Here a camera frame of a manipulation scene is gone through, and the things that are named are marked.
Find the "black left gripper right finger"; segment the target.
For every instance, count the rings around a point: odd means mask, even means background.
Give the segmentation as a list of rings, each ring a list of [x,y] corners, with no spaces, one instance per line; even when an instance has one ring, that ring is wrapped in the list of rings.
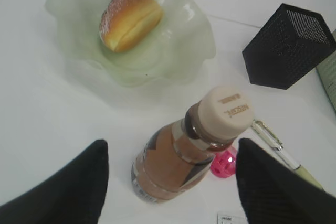
[[[248,138],[238,142],[236,179],[248,223],[335,223],[335,197]]]

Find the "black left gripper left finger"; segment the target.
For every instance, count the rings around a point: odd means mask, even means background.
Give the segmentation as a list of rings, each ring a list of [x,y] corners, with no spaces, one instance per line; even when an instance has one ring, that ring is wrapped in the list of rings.
[[[96,140],[47,180],[1,205],[1,223],[98,223],[108,181],[108,143]]]

